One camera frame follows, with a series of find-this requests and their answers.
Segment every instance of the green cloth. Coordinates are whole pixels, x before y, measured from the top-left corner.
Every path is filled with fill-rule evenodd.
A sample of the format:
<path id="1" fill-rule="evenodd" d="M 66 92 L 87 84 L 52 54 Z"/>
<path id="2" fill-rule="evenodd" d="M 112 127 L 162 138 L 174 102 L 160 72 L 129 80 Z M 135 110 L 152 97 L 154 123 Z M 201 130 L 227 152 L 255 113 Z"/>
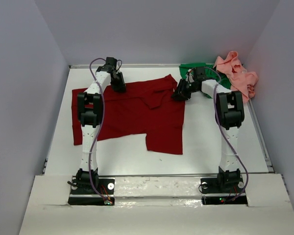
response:
<path id="1" fill-rule="evenodd" d="M 203 67 L 203 66 L 212 68 L 214 65 L 207 65 L 206 63 L 181 64 L 179 66 L 181 77 L 183 79 L 186 79 L 187 70 L 192 69 L 194 67 Z M 207 77 L 212 77 L 213 79 L 219 81 L 219 77 L 214 72 L 212 72 L 209 69 L 205 69 L 205 71 L 206 71 Z M 220 84 L 223 85 L 225 88 L 230 89 L 231 88 L 231 83 L 230 83 L 229 79 L 227 78 L 227 76 L 224 73 L 221 73 L 221 72 L 219 72 L 219 75 L 221 76 Z"/>

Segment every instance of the screw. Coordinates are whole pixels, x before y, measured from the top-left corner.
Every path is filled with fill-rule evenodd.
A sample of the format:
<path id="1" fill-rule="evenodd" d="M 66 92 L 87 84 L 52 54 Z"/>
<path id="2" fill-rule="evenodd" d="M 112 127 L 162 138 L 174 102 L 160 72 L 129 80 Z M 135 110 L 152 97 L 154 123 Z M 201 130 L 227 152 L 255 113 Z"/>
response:
<path id="1" fill-rule="evenodd" d="M 237 185 L 239 188 L 244 188 L 244 183 L 243 182 L 239 182 L 239 184 Z"/>
<path id="2" fill-rule="evenodd" d="M 109 183 L 109 184 L 108 184 L 108 189 L 109 189 L 109 190 L 114 189 L 114 184 L 113 184 L 113 183 Z"/>

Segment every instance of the wire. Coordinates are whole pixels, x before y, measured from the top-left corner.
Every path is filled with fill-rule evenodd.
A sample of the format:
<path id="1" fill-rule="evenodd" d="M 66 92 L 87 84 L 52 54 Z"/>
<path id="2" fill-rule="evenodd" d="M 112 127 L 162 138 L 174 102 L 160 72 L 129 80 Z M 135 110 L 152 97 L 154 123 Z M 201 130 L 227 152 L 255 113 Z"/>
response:
<path id="1" fill-rule="evenodd" d="M 116 70 L 116 72 L 120 70 L 120 68 L 121 68 L 121 66 L 122 66 L 122 64 L 123 64 L 122 60 L 117 60 L 117 62 L 118 62 L 118 61 L 121 61 L 121 64 L 120 64 L 120 66 L 118 67 L 118 69 Z"/>
<path id="2" fill-rule="evenodd" d="M 200 184 L 200 185 L 198 186 L 198 190 L 199 190 L 199 192 L 200 192 L 201 194 L 203 194 L 203 192 L 200 190 L 201 187 L 202 187 L 202 184 Z"/>
<path id="3" fill-rule="evenodd" d="M 213 70 L 212 68 L 207 67 L 207 66 L 204 66 L 204 68 L 205 68 L 205 69 L 209 69 L 209 70 L 213 71 L 216 75 L 218 75 L 218 77 L 219 77 L 219 81 L 218 81 L 218 83 L 221 82 L 222 78 L 221 78 L 220 74 L 217 73 L 217 71 L 215 71 L 215 70 Z"/>
<path id="4" fill-rule="evenodd" d="M 103 188 L 103 190 L 105 191 L 105 193 L 106 193 L 106 195 L 107 195 L 107 197 L 108 197 L 109 201 L 111 201 L 111 198 L 110 198 L 110 196 L 109 196 L 109 194 L 108 194 L 108 192 L 107 192 L 106 188 L 105 188 L 103 185 L 101 185 L 101 187 L 102 187 L 102 188 Z"/>
<path id="5" fill-rule="evenodd" d="M 67 183 L 68 183 L 69 185 L 71 185 L 72 187 L 77 187 L 77 185 L 76 185 L 76 184 L 73 184 L 71 181 L 67 181 Z"/>
<path id="6" fill-rule="evenodd" d="M 234 186 L 234 190 L 235 190 L 235 193 L 236 193 L 235 196 L 237 196 L 237 190 L 236 190 L 236 187 L 235 186 Z"/>
<path id="7" fill-rule="evenodd" d="M 97 134 L 96 134 L 96 136 L 95 136 L 95 138 L 94 138 L 94 141 L 93 141 L 93 143 L 92 143 L 92 146 L 91 146 L 91 148 L 90 148 L 90 150 L 89 150 L 89 156 L 88 156 L 88 170 L 89 170 L 90 184 L 91 184 L 93 190 L 95 191 L 96 194 L 98 194 L 100 197 L 102 197 L 103 200 L 105 201 L 106 198 L 105 198 L 102 194 L 100 194 L 100 193 L 97 191 L 97 189 L 96 189 L 96 187 L 95 187 L 95 185 L 94 185 L 94 182 L 93 182 L 93 179 L 92 179 L 91 164 L 90 164 L 90 162 L 91 162 L 91 158 L 92 158 L 92 151 L 93 151 L 94 145 L 95 145 L 95 143 L 96 143 L 96 141 L 97 141 L 98 135 L 99 135 L 99 133 L 100 133 L 100 131 L 101 131 L 101 128 L 102 128 L 102 125 L 103 125 L 103 121 L 104 121 L 104 111 L 105 111 L 105 104 L 104 104 L 103 90 L 102 90 L 102 87 L 101 87 L 100 83 L 97 81 L 96 76 L 94 75 L 94 72 L 93 72 L 93 70 L 92 70 L 92 64 L 93 64 L 93 62 L 95 62 L 95 61 L 97 61 L 97 60 L 103 60 L 103 61 L 106 61 L 106 60 L 103 59 L 103 58 L 97 58 L 97 59 L 93 60 L 93 61 L 90 62 L 90 64 L 89 64 L 89 70 L 90 70 L 90 73 L 92 74 L 92 76 L 93 76 L 93 78 L 94 78 L 94 81 L 96 82 L 96 84 L 97 84 L 98 87 L 99 87 L 99 90 L 100 90 L 100 93 L 101 93 L 101 97 L 102 97 L 102 102 L 103 102 L 103 110 L 102 110 L 102 121 L 101 121 L 101 124 L 100 124 L 100 126 L 99 126 L 99 131 L 97 132 Z"/>
<path id="8" fill-rule="evenodd" d="M 189 69 L 188 71 L 187 71 L 187 75 L 188 75 L 188 77 L 187 77 L 187 81 L 189 82 L 189 77 L 190 77 L 190 75 L 192 75 L 191 74 L 191 72 L 193 71 L 193 69 L 195 69 L 196 67 L 194 67 L 194 68 L 191 68 L 191 69 Z M 212 68 L 210 68 L 210 67 L 207 67 L 207 66 L 204 66 L 204 68 L 205 69 L 208 69 L 208 70 L 211 70 L 212 72 L 214 72 L 217 76 L 218 76 L 218 78 L 219 78 L 219 81 L 218 81 L 218 83 L 220 83 L 221 82 L 221 80 L 222 80 L 222 78 L 221 78 L 221 76 L 220 76 L 220 74 L 218 74 L 217 73 L 217 71 L 215 71 L 215 70 L 213 70 Z"/>
<path id="9" fill-rule="evenodd" d="M 102 192 L 102 188 L 100 188 L 100 192 L 101 192 L 102 195 L 104 195 L 104 193 Z M 110 198 L 108 198 L 108 199 L 109 199 L 109 201 L 110 201 Z M 105 202 L 106 202 L 106 200 L 104 199 L 104 200 L 103 200 L 103 203 L 105 204 Z M 111 201 L 110 201 L 110 202 L 111 202 Z"/>
<path id="10" fill-rule="evenodd" d="M 226 197 L 226 199 L 228 199 L 232 194 L 232 190 L 230 190 L 230 194 Z"/>
<path id="11" fill-rule="evenodd" d="M 237 154 L 236 150 L 234 149 L 234 147 L 232 146 L 232 144 L 230 143 L 230 141 L 226 138 L 225 133 L 223 132 L 223 130 L 222 130 L 222 128 L 221 128 L 220 120 L 219 120 L 219 117 L 218 117 L 218 115 L 217 115 L 217 105 L 216 105 L 216 99 L 217 99 L 217 86 L 218 86 L 218 85 L 216 85 L 215 88 L 214 88 L 214 106 L 215 106 L 215 116 L 216 116 L 216 120 L 217 120 L 217 124 L 218 124 L 219 130 L 220 130 L 220 132 L 221 132 L 221 134 L 222 134 L 224 140 L 227 142 L 227 144 L 228 144 L 229 147 L 231 148 L 231 150 L 232 150 L 232 152 L 234 153 L 234 155 L 235 155 L 235 157 L 237 158 L 237 160 L 239 160 L 240 164 L 242 165 L 242 167 L 244 168 L 244 171 L 245 171 L 245 173 L 246 173 L 246 183 L 245 183 L 244 187 L 242 188 L 242 191 L 241 191 L 238 195 L 236 195 L 234 198 L 231 199 L 231 201 L 234 201 L 236 198 L 238 198 L 239 196 L 241 196 L 242 193 L 245 192 L 245 189 L 246 189 L 247 184 L 248 184 L 249 176 L 248 176 L 248 171 L 247 171 L 245 165 L 243 164 L 241 158 L 240 158 L 239 155 Z"/>

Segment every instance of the red garment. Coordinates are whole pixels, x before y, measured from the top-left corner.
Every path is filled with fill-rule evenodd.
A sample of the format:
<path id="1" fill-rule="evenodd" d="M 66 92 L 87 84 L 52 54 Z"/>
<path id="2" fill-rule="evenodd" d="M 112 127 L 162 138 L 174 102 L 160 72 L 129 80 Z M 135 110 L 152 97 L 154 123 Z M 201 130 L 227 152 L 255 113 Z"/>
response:
<path id="1" fill-rule="evenodd" d="M 126 84 L 125 93 L 108 86 L 104 91 L 105 116 L 98 141 L 131 134 L 146 133 L 147 150 L 183 154 L 182 126 L 185 102 L 171 99 L 177 82 L 171 75 L 164 78 Z M 74 145 L 82 144 L 77 119 L 77 94 L 73 90 L 72 118 Z"/>

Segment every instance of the crumpled fabric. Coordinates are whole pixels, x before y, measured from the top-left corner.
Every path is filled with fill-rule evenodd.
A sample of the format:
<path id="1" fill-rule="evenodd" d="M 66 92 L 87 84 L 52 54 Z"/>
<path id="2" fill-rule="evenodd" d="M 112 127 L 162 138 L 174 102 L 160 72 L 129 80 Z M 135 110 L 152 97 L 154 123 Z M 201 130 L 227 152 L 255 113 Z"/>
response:
<path id="1" fill-rule="evenodd" d="M 171 98 L 176 86 L 177 82 L 171 75 L 127 83 L 125 93 L 115 92 L 111 86 L 107 86 L 104 91 L 105 116 L 98 141 L 146 134 L 148 151 L 183 154 L 185 102 L 176 102 Z M 86 89 L 72 90 L 74 145 L 83 142 L 77 115 L 77 95 Z"/>
<path id="2" fill-rule="evenodd" d="M 240 91 L 243 95 L 243 103 L 247 103 L 255 96 L 254 86 L 259 78 L 255 72 L 247 72 L 238 56 L 236 51 L 230 51 L 225 60 L 218 56 L 214 67 L 229 78 L 232 84 L 231 90 Z"/>

